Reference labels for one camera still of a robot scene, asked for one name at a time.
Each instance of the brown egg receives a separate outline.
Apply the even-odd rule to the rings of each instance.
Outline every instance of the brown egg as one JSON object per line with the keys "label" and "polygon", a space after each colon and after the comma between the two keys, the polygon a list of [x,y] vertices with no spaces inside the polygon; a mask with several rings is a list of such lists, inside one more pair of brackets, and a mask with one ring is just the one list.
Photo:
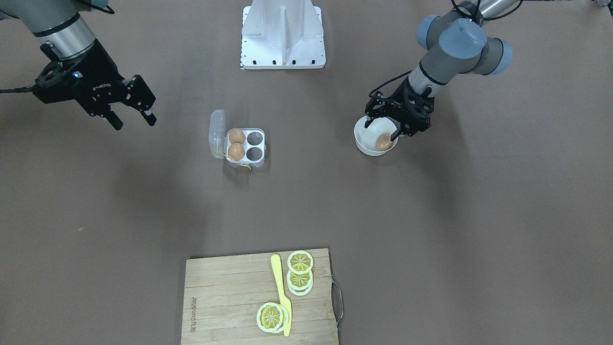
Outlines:
{"label": "brown egg", "polygon": [[242,144],[235,142],[228,147],[228,157],[234,161],[240,161],[245,157],[245,148]]}
{"label": "brown egg", "polygon": [[375,150],[377,151],[389,150],[390,147],[392,147],[392,145],[394,144],[392,141],[389,140],[391,137],[392,135],[389,133],[383,133],[382,135],[380,135],[377,138],[377,141],[375,142]]}
{"label": "brown egg", "polygon": [[239,144],[244,144],[246,138],[245,138],[245,134],[243,133],[242,130],[240,130],[238,128],[234,128],[228,134],[228,140],[230,140],[231,143],[237,142]]}

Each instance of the yellow knife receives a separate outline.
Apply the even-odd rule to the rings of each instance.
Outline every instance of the yellow knife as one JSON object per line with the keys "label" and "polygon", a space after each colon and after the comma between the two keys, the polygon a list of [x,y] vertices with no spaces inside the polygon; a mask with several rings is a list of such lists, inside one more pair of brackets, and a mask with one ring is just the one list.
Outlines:
{"label": "yellow knife", "polygon": [[270,257],[270,264],[272,265],[272,272],[275,274],[276,289],[279,291],[279,302],[287,309],[287,313],[289,314],[289,321],[283,330],[283,335],[289,336],[289,329],[292,327],[292,301],[285,295],[285,288],[283,287],[283,269],[281,267],[281,257],[279,254],[273,254]]}

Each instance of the lemon slice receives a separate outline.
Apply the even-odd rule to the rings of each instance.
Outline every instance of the lemon slice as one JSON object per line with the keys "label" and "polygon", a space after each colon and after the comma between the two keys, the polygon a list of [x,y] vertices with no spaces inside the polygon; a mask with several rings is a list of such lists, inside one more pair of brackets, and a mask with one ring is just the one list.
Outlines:
{"label": "lemon slice", "polygon": [[279,304],[264,303],[257,311],[257,326],[266,333],[273,333],[283,324],[283,310]]}
{"label": "lemon slice", "polygon": [[307,273],[313,268],[313,257],[304,250],[297,250],[289,254],[287,267],[295,274]]}
{"label": "lemon slice", "polygon": [[313,272],[309,271],[303,274],[295,274],[292,271],[287,271],[287,286],[295,291],[304,291],[309,285],[313,284]]}
{"label": "lemon slice", "polygon": [[311,289],[313,288],[313,281],[311,281],[311,283],[308,285],[308,287],[304,291],[296,291],[296,290],[290,288],[289,286],[287,288],[289,289],[289,291],[291,293],[293,293],[296,296],[304,296],[307,293],[309,293],[309,291],[311,291]]}
{"label": "lemon slice", "polygon": [[289,322],[289,311],[287,311],[287,308],[280,304],[279,307],[281,307],[281,310],[283,311],[283,324],[279,327],[278,330],[272,333],[281,333],[283,330],[285,330],[285,327],[287,327],[287,323]]}

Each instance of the cutting board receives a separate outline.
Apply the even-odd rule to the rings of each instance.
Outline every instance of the cutting board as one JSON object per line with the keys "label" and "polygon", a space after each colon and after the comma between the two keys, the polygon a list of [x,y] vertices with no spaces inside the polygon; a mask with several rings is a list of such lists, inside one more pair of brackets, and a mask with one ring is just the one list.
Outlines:
{"label": "cutting board", "polygon": [[332,275],[328,249],[311,249],[313,288],[298,297],[287,289],[287,257],[283,263],[286,296],[292,301],[292,327],[283,333],[264,333],[256,314],[266,302],[279,303],[270,256],[275,253],[233,255],[187,260],[183,295],[181,345],[338,345],[332,307]]}

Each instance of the white bowl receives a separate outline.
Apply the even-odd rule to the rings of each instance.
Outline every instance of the white bowl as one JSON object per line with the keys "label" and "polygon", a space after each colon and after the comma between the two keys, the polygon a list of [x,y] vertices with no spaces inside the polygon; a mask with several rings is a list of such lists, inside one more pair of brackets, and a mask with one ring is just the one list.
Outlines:
{"label": "white bowl", "polygon": [[398,143],[398,138],[394,140],[392,147],[389,149],[385,151],[375,150],[375,143],[380,135],[383,133],[393,134],[396,131],[396,125],[394,122],[392,122],[392,120],[387,117],[376,118],[375,121],[368,126],[368,128],[364,128],[366,120],[366,116],[362,117],[357,121],[356,126],[353,128],[353,135],[356,137],[356,145],[360,151],[369,156],[375,157],[390,151],[394,148],[394,146],[396,146]]}

